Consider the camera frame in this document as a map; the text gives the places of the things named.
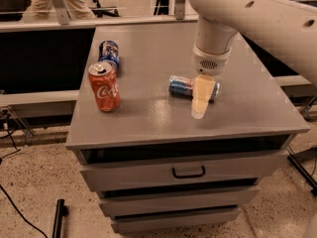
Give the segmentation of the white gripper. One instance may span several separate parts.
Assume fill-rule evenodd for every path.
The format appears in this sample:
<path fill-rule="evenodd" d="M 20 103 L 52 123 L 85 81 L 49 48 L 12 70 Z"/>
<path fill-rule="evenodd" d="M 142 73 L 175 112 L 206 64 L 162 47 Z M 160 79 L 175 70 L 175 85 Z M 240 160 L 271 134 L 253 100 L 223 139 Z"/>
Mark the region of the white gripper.
<path fill-rule="evenodd" d="M 221 45 L 194 44 L 191 63 L 199 75 L 194 78 L 192 90 L 191 116 L 193 118 L 202 119 L 204 117 L 215 86 L 212 76 L 216 76 L 224 70 L 231 50 L 231 47 L 226 48 Z"/>

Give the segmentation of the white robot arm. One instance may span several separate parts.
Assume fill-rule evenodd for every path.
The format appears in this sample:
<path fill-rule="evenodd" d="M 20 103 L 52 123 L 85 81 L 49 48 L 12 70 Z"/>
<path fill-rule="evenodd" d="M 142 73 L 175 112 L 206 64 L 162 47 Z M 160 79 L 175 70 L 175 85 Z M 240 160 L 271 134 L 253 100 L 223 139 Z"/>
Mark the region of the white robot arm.
<path fill-rule="evenodd" d="M 241 33 L 317 85 L 317 8 L 290 0 L 189 0 L 198 14 L 191 62 L 222 72 Z"/>

